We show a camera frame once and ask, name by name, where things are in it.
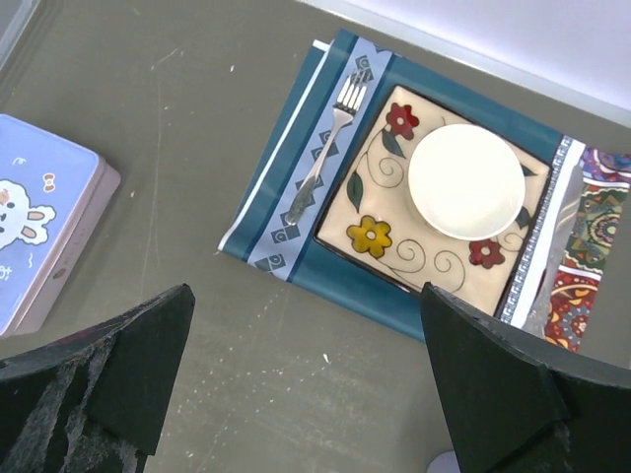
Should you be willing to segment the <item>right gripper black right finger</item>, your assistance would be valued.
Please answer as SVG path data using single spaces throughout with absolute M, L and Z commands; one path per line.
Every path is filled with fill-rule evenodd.
M 425 343 L 462 472 L 627 472 L 630 371 L 426 284 Z

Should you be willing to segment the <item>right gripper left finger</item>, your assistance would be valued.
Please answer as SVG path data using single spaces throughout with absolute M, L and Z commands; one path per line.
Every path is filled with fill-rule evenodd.
M 155 454 L 195 296 L 172 287 L 1 362 L 4 472 L 141 472 Z

